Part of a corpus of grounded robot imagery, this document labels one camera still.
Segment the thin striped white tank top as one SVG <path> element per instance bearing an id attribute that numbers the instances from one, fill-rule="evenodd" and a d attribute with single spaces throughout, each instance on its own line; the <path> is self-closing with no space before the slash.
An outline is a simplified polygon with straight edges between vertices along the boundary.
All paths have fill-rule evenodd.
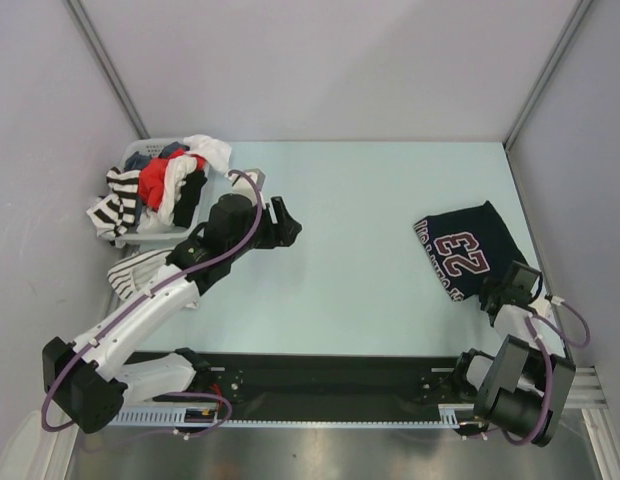
<path id="1" fill-rule="evenodd" d="M 168 273 L 160 272 L 171 252 L 170 248 L 137 252 L 115 263 L 108 270 L 107 280 L 119 300 L 127 302 L 137 297 L 154 299 L 160 295 L 171 296 L 175 289 L 185 289 L 189 301 L 182 303 L 182 307 L 194 309 L 198 302 L 196 288 L 185 278 L 155 290 L 157 284 L 161 284 L 166 277 L 171 277 L 176 272 L 175 269 Z"/>

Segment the grey plastic laundry basket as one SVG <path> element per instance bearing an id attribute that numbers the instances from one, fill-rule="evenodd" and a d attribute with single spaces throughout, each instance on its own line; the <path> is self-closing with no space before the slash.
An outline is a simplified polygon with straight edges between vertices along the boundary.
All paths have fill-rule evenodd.
<path id="1" fill-rule="evenodd" d="M 172 137 L 167 137 L 167 138 L 149 138 L 149 139 L 141 139 L 141 140 L 154 140 L 154 141 L 158 141 L 159 139 L 161 140 L 173 140 L 173 141 L 182 141 L 182 138 L 172 138 Z M 126 149 L 132 144 L 130 143 L 124 150 L 124 153 L 126 151 Z M 120 167 L 123 168 L 122 166 L 122 160 L 123 160 L 123 156 L 122 159 L 120 161 Z M 173 227 L 171 230 L 168 230 L 166 232 L 159 232 L 159 233 L 137 233 L 136 229 L 131 229 L 128 230 L 124 235 L 122 235 L 121 237 L 119 237 L 117 239 L 117 242 L 120 242 L 122 244 L 126 244 L 126 245 L 133 245 L 133 246 L 142 246 L 142 245 L 149 245 L 149 244 L 171 244 L 171 245 L 175 245 L 181 241 L 183 241 L 193 230 L 194 228 L 199 224 L 199 220 L 200 220 L 200 214 L 202 211 L 202 206 L 205 203 L 206 198 L 208 197 L 208 190 L 209 190 L 209 186 L 212 185 L 212 181 L 210 179 L 211 177 L 211 172 L 210 172 L 210 167 L 207 166 L 205 168 L 205 174 L 206 177 L 208 178 L 208 181 L 206 182 L 206 184 L 204 185 L 202 191 L 201 191 L 201 198 L 200 198 L 200 202 L 199 205 L 195 208 L 195 212 L 194 212 L 194 217 L 192 220 L 192 223 L 189 227 L 183 228 L 183 227 Z"/>

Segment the aluminium extrusion rail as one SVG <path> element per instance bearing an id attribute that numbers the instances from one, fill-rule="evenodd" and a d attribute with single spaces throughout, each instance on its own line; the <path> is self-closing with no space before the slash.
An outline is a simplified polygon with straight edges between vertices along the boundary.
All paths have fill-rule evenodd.
<path id="1" fill-rule="evenodd" d="M 607 402 L 594 367 L 578 368 L 566 402 L 568 408 L 605 408 Z"/>

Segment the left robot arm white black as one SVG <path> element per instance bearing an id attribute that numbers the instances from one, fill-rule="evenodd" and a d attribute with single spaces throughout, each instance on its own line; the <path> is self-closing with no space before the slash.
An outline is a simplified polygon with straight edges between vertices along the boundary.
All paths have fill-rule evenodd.
<path id="1" fill-rule="evenodd" d="M 69 426 L 95 433 L 129 405 L 161 396 L 204 397 L 211 376 L 192 350 L 135 364 L 129 358 L 174 314 L 228 276 L 247 252 L 290 247 L 301 231 L 280 197 L 260 204 L 240 194 L 223 195 L 139 292 L 74 340 L 55 337 L 45 345 L 41 412 L 56 405 Z"/>

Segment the black white striped tank top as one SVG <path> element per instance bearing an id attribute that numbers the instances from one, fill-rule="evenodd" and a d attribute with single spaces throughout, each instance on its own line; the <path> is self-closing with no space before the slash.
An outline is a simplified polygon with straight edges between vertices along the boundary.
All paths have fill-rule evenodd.
<path id="1" fill-rule="evenodd" d="M 115 241 L 135 226 L 139 178 L 139 170 L 122 171 L 113 167 L 107 172 L 109 193 L 86 211 L 98 237 Z"/>

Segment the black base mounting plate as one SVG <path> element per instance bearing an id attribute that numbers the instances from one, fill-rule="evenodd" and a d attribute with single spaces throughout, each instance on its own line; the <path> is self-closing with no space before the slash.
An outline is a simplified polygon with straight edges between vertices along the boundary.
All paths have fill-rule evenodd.
<path id="1" fill-rule="evenodd" d="M 242 418 L 307 410 L 341 420 L 406 419 L 428 406 L 472 410 L 452 391 L 454 357 L 205 353 L 209 373 L 189 392 L 220 392 Z"/>

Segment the grey blue tank top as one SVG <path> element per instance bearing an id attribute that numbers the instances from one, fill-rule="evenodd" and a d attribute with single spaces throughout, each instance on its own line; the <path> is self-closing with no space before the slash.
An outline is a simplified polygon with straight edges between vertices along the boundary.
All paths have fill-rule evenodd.
<path id="1" fill-rule="evenodd" d="M 122 166 L 124 171 L 143 170 L 154 158 L 169 158 L 178 150 L 187 152 L 189 147 L 173 140 L 140 140 L 133 142 L 125 151 Z"/>

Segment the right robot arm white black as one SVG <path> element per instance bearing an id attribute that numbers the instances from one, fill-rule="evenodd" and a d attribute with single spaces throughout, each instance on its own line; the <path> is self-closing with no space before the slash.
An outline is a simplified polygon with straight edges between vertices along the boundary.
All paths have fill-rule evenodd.
<path id="1" fill-rule="evenodd" d="M 564 301 L 544 296 L 542 280 L 539 270 L 514 261 L 503 278 L 484 281 L 479 306 L 501 346 L 495 353 L 462 353 L 451 376 L 454 395 L 472 406 L 475 418 L 513 444 L 537 447 L 553 438 L 576 375 L 565 349 L 544 338 L 547 328 L 567 340 L 550 319 L 552 307 Z"/>

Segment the navy tank top red trim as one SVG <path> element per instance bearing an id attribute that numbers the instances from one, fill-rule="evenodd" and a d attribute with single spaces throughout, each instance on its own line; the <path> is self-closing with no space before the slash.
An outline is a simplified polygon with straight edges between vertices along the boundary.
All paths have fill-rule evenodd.
<path id="1" fill-rule="evenodd" d="M 514 262 L 527 263 L 489 201 L 426 216 L 413 225 L 413 231 L 454 302 L 479 294 L 488 279 L 503 279 Z"/>

